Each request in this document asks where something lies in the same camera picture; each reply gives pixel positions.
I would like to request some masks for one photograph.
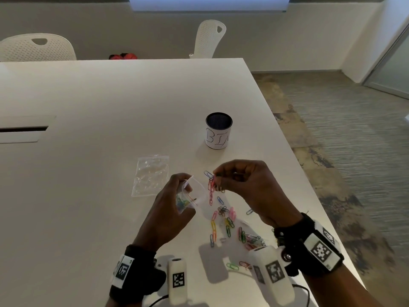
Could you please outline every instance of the chair handle hole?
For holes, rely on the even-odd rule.
[[[31,41],[33,41],[34,44],[36,45],[46,45],[48,40],[47,39],[31,39]]]

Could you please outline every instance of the black cable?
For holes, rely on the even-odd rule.
[[[168,298],[169,297],[169,295],[165,295],[165,296],[162,296],[160,299],[158,299],[158,300],[156,300],[153,304],[151,304],[149,307],[152,307],[154,304],[156,304],[157,302],[159,302],[159,301],[161,301],[161,300],[164,300],[165,298]]]
[[[301,289],[304,289],[304,290],[307,291],[307,293],[308,293],[307,307],[308,307],[309,304],[310,304],[310,291],[306,287],[303,287],[302,285],[298,285],[298,284],[293,284],[292,287],[293,288],[301,288]]]

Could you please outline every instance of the black wrist strap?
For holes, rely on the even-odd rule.
[[[274,235],[277,238],[279,246],[285,246],[285,252],[291,256],[292,263],[290,264],[287,273],[290,276],[298,275],[300,270],[304,275],[309,276],[323,276],[330,273],[305,247],[304,242],[306,239],[314,233],[316,236],[325,241],[325,237],[315,230],[315,222],[308,215],[302,213],[303,219],[298,223],[290,227],[277,227],[274,229]],[[333,252],[337,253],[341,261],[333,268],[332,271],[342,265],[344,257],[342,254],[331,244],[326,244]]]
[[[166,273],[155,268],[156,252],[129,245],[125,255],[135,260],[129,267],[122,289],[112,285],[109,296],[119,304],[135,304],[145,295],[157,292],[166,281]]]

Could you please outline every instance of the whiteboard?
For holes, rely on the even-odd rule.
[[[284,11],[289,0],[129,0],[136,12]]]

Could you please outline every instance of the floor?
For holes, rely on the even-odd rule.
[[[254,79],[368,291],[409,306],[409,101],[339,72]]]
[[[354,84],[340,72],[273,78],[409,265],[409,100]]]

